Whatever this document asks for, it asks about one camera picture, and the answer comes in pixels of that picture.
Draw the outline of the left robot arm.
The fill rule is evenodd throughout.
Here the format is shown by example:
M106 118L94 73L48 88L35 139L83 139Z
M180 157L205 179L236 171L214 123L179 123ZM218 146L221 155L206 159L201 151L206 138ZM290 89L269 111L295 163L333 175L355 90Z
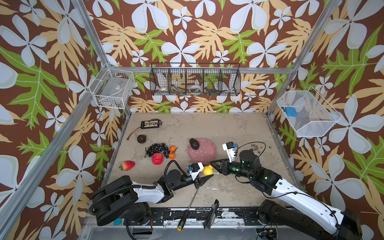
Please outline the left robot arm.
M96 217L98 226L117 219L130 225L145 225L153 218L150 203L165 203L174 197L174 191L188 186L199 189L214 176L201 172L184 174L173 169L152 185L133 182L129 176L120 177L93 193L89 214Z

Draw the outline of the dark avocado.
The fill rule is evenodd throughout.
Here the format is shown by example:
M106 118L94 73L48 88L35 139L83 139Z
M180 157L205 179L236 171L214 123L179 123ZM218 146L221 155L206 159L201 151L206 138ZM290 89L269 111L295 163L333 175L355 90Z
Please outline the dark avocado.
M197 151L200 148L200 143L196 139L191 138L189 140L190 146L193 150Z

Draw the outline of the pink dotted plate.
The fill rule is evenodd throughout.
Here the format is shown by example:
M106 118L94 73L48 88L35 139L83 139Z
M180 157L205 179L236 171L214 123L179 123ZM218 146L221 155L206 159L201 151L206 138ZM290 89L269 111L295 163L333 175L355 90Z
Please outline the pink dotted plate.
M191 146L188 146L189 158L196 163L203 163L208 165L217 156L217 147L209 139L198 138L199 148L194 150Z

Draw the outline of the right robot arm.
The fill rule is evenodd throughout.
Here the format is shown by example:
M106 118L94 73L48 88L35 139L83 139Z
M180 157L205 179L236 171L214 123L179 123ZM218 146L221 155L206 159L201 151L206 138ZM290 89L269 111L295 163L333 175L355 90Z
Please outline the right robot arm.
M239 154L240 161L215 160L210 164L222 175L248 179L250 185L266 195L258 208L264 224L281 224L316 240L360 240L363 232L359 216L339 210L304 193L281 175L262 167L253 150Z

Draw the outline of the yellow pear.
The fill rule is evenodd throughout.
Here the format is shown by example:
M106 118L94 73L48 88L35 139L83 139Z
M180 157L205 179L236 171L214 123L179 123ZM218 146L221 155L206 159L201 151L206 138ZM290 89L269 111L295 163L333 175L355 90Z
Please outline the yellow pear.
M214 174L214 168L211 165L205 166L203 169L204 176L211 176Z

